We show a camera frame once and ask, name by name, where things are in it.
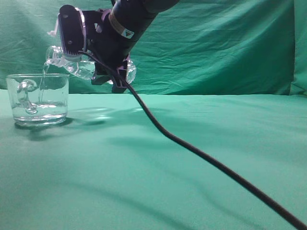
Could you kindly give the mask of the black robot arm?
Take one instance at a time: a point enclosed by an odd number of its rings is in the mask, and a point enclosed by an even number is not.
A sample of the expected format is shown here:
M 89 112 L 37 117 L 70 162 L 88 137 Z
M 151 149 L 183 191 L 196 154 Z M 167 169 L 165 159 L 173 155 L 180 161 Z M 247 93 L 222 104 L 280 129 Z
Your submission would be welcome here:
M 106 10 L 85 11 L 87 50 L 95 57 L 92 85 L 112 81 L 112 92 L 127 89 L 130 51 L 155 17 L 176 0 L 114 0 Z

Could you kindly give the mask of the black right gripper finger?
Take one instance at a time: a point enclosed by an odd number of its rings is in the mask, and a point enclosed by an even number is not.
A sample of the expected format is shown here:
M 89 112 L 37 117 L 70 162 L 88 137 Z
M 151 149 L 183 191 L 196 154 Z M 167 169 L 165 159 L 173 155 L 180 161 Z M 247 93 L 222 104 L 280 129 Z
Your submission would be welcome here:
M 105 83 L 109 83 L 111 81 L 111 77 L 108 72 L 97 62 L 94 64 L 94 73 L 91 78 L 92 85 L 103 85 Z
M 112 82 L 112 93 L 123 93 L 127 89 L 127 86 L 123 83 L 121 79 L 127 80 L 127 75 L 129 72 L 130 54 L 128 54 L 121 63 L 117 64 L 115 67 L 116 76 L 113 77 Z

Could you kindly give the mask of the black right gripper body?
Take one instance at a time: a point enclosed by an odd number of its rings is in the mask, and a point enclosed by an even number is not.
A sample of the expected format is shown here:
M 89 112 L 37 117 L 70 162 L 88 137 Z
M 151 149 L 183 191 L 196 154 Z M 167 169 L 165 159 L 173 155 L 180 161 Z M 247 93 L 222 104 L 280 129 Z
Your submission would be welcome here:
M 115 67 L 130 53 L 144 33 L 143 9 L 82 11 L 86 26 L 86 50 Z

